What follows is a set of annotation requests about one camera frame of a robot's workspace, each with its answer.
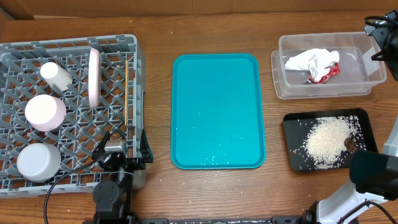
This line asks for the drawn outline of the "white paper cup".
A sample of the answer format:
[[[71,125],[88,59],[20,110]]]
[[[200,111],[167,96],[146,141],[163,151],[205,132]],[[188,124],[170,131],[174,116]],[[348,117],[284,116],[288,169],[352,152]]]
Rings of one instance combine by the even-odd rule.
[[[72,84],[72,76],[54,62],[47,62],[40,68],[40,75],[49,86],[55,85],[59,90],[68,90],[67,85]]]

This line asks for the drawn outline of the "small pink bowl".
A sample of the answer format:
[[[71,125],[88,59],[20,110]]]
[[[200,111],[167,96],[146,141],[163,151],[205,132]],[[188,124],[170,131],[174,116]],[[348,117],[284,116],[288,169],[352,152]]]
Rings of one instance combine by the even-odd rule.
[[[60,98],[37,95],[28,101],[24,113],[34,129],[46,132],[57,129],[63,123],[67,109]]]

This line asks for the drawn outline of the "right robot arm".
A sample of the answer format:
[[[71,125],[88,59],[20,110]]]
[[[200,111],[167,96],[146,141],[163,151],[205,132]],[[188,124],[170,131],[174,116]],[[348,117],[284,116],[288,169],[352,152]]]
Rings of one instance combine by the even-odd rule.
[[[349,181],[330,197],[314,202],[295,223],[355,223],[371,207],[380,209],[397,223],[381,205],[397,199],[397,123],[381,154],[359,151],[349,168]]]

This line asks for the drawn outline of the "large pink plate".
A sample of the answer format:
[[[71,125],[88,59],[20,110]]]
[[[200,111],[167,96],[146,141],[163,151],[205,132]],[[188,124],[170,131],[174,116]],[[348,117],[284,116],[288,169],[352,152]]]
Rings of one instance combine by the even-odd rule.
[[[88,66],[88,99],[90,108],[99,105],[101,93],[101,55],[95,49],[90,49],[89,66]]]

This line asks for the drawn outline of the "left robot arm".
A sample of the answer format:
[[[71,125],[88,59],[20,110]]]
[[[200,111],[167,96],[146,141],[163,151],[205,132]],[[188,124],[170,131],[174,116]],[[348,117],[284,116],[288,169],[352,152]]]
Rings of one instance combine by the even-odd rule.
[[[154,157],[147,142],[146,132],[141,132],[139,157],[129,157],[127,143],[110,140],[107,132],[96,146],[92,158],[106,172],[109,179],[102,180],[93,190],[96,212],[95,223],[140,223],[138,215],[131,211],[134,190],[146,182],[146,164]]]

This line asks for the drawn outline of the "grey small saucer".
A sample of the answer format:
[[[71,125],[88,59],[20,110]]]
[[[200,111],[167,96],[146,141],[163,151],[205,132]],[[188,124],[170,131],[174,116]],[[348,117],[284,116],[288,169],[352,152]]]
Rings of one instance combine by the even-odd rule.
[[[51,144],[29,144],[17,157],[17,170],[28,180],[44,182],[52,178],[61,164],[60,151]]]

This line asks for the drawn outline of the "red snack wrapper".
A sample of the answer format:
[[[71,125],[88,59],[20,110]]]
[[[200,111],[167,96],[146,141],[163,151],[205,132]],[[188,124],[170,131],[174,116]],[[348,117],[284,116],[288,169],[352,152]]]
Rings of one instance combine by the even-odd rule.
[[[310,82],[312,82],[313,84],[324,84],[330,77],[337,75],[341,72],[338,66],[338,62],[333,63],[328,68],[329,68],[328,74],[322,76],[322,78],[319,81],[316,81],[312,75],[309,75]]]

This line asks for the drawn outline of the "white napkin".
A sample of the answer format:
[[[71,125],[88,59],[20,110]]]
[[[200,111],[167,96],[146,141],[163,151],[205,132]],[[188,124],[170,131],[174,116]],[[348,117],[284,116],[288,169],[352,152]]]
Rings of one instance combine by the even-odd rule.
[[[310,49],[288,59],[284,67],[286,70],[309,71],[316,81],[329,72],[329,66],[340,61],[338,51],[327,49]]]

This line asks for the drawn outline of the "brown food scrap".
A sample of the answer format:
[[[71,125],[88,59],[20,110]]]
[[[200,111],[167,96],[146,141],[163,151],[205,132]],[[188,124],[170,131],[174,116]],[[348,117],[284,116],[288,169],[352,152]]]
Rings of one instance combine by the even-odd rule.
[[[349,153],[354,153],[358,150],[356,143],[350,138],[345,139],[344,146]]]

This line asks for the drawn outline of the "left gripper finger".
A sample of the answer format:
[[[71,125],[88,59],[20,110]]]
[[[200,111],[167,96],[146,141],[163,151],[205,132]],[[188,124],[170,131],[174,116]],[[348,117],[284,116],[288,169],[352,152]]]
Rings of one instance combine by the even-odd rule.
[[[95,149],[93,150],[93,152],[91,154],[91,158],[94,161],[97,161],[100,154],[102,152],[104,152],[105,145],[110,140],[110,137],[111,137],[111,133],[109,131],[107,131],[105,133],[105,135],[103,136],[102,140],[96,145]]]
[[[143,129],[141,132],[139,152],[141,153],[143,163],[153,163],[154,157],[147,141],[145,129]]]

